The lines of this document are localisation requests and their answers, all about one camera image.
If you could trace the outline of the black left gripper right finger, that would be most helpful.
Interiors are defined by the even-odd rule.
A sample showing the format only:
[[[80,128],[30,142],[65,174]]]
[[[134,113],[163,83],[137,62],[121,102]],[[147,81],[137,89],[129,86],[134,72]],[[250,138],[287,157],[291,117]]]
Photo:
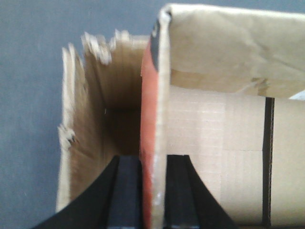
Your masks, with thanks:
[[[168,155],[165,229],[237,229],[197,174],[188,155]]]

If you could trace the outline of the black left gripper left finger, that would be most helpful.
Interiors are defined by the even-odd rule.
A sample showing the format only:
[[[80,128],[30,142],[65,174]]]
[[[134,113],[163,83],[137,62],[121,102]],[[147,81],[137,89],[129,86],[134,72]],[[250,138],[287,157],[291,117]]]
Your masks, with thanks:
[[[139,229],[141,163],[115,156],[98,178],[64,209],[37,229]]]

